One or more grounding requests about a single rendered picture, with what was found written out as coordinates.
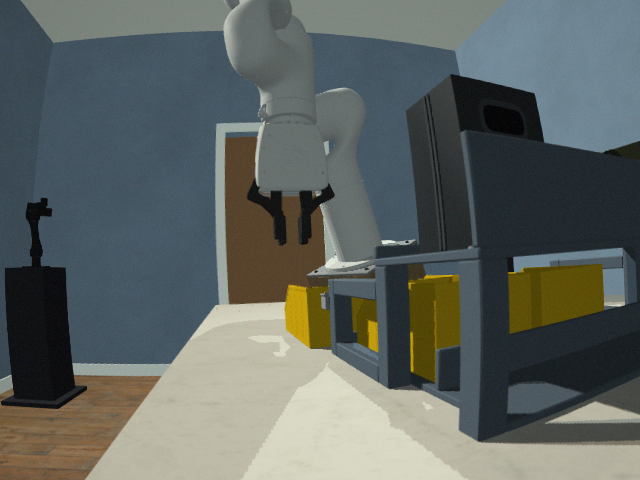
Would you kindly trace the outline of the dark green case with orange latches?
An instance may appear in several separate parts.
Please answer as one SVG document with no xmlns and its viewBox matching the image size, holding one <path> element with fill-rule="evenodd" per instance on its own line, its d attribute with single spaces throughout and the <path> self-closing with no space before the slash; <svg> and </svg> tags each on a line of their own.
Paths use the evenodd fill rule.
<svg viewBox="0 0 640 480">
<path fill-rule="evenodd" d="M 640 160 L 640 141 L 615 149 L 610 149 L 609 151 L 605 151 L 603 153 Z"/>
</svg>

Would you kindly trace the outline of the yellow bin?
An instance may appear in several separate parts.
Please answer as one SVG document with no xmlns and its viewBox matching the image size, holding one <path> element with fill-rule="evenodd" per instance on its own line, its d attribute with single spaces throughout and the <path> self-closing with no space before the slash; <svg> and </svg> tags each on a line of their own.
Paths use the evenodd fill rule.
<svg viewBox="0 0 640 480">
<path fill-rule="evenodd" d="M 530 273 L 532 328 L 604 310 L 602 264 L 528 267 L 514 273 Z"/>
<path fill-rule="evenodd" d="M 322 309 L 321 295 L 328 287 L 288 286 L 285 303 L 286 330 L 307 347 L 331 347 L 330 310 Z M 364 299 L 352 297 L 353 331 Z"/>
<path fill-rule="evenodd" d="M 508 275 L 511 334 L 531 329 L 531 284 L 530 273 Z M 435 382 L 436 349 L 460 345 L 459 275 L 446 283 L 409 283 L 409 301 L 411 372 Z M 364 299 L 357 341 L 378 352 L 376 313 L 376 301 Z"/>
<path fill-rule="evenodd" d="M 409 283 L 446 283 L 452 275 L 426 275 L 424 279 L 408 280 Z M 439 278 L 437 278 L 439 277 Z M 428 278 L 428 279 L 425 279 Z"/>
</svg>

